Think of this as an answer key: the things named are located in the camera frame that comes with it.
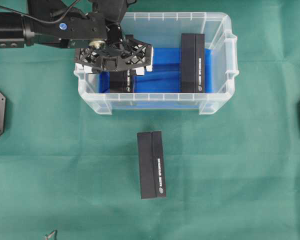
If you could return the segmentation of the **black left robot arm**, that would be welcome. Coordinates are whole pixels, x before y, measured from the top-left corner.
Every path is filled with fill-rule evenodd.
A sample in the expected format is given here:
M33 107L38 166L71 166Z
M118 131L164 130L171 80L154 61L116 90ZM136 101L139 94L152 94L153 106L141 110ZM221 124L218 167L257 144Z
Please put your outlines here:
M94 0L83 12L61 0L29 0L27 12L0 6L0 48L35 44L74 49L74 62L87 73L153 69L151 44L124 34L121 21L131 0Z

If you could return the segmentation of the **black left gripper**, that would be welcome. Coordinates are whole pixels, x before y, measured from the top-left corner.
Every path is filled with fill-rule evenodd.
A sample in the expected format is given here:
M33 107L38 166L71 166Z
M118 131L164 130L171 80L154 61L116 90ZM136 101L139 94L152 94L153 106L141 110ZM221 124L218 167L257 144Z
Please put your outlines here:
M125 35L119 20L110 21L102 12L82 11L38 11L37 16L37 43L75 49L76 74L153 71L153 46Z

